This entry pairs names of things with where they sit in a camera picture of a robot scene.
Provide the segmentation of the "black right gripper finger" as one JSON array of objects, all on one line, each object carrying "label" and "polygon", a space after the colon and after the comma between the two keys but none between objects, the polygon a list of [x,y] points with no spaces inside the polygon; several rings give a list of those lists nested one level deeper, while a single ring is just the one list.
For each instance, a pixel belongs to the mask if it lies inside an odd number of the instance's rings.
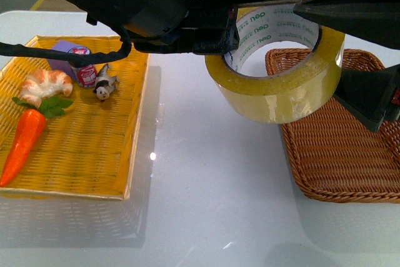
[{"label": "black right gripper finger", "polygon": [[399,0],[302,0],[304,19],[391,49],[399,49]]}]

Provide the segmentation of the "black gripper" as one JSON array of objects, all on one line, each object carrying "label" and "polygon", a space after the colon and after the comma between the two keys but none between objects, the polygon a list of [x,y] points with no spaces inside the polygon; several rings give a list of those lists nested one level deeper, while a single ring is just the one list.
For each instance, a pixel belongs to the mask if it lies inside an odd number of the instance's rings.
[{"label": "black gripper", "polygon": [[132,0],[125,23],[138,51],[221,54],[237,43],[235,8],[300,0]]}]

